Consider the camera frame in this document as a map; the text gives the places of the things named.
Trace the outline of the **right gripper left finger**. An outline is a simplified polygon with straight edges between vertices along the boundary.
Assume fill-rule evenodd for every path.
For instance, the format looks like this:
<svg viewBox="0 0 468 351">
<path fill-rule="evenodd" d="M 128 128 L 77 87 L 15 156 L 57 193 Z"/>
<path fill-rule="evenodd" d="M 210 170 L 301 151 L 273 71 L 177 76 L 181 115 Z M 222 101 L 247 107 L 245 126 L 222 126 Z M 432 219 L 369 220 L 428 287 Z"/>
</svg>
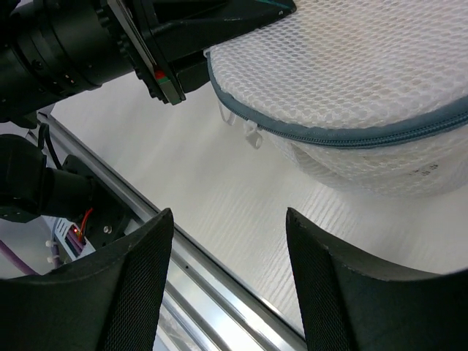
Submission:
<svg viewBox="0 0 468 351">
<path fill-rule="evenodd" d="M 173 233 L 166 208 L 50 273 L 1 280 L 1 349 L 152 350 Z"/>
</svg>

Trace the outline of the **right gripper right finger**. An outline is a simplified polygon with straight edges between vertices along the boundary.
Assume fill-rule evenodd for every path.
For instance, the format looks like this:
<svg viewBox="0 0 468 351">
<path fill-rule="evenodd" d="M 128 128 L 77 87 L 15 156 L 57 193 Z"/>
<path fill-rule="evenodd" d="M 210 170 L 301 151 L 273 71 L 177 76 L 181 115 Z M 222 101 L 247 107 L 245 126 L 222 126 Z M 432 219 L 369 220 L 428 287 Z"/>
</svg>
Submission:
<svg viewBox="0 0 468 351">
<path fill-rule="evenodd" d="M 418 271 L 326 232 L 293 208 L 287 248 L 309 350 L 465 350 L 467 272 Z"/>
</svg>

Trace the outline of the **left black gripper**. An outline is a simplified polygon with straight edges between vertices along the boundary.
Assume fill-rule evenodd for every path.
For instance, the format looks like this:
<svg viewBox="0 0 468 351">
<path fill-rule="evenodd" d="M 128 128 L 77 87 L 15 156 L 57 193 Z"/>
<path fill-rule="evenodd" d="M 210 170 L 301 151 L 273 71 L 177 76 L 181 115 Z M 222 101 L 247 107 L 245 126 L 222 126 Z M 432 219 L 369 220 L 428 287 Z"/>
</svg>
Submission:
<svg viewBox="0 0 468 351">
<path fill-rule="evenodd" d="M 209 81 L 203 51 L 275 23 L 294 1 L 106 1 L 108 31 L 151 97 L 171 105 Z"/>
</svg>

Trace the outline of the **white mesh blue-trim laundry bag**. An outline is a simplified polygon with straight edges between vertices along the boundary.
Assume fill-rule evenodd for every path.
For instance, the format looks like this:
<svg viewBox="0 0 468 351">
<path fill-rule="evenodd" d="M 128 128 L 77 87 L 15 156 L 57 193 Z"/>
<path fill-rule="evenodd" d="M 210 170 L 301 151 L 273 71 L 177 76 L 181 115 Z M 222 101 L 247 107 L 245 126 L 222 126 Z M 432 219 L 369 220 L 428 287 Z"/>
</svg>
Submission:
<svg viewBox="0 0 468 351">
<path fill-rule="evenodd" d="M 213 46 L 219 101 L 306 174 L 390 197 L 467 183 L 467 3 L 298 1 Z"/>
</svg>

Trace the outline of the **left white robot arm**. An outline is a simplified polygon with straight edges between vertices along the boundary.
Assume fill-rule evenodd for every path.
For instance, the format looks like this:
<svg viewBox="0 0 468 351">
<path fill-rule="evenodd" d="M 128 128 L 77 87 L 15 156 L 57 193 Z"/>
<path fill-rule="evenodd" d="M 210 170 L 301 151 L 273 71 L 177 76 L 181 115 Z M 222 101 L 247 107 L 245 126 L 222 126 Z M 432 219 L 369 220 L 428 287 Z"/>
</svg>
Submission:
<svg viewBox="0 0 468 351">
<path fill-rule="evenodd" d="M 133 72 L 177 105 L 208 82 L 204 51 L 275 23 L 293 1 L 19 1 L 1 3 L 1 121 L 39 130 L 1 136 L 1 217 L 92 222 L 124 207 L 91 175 L 49 168 L 44 107 Z"/>
</svg>

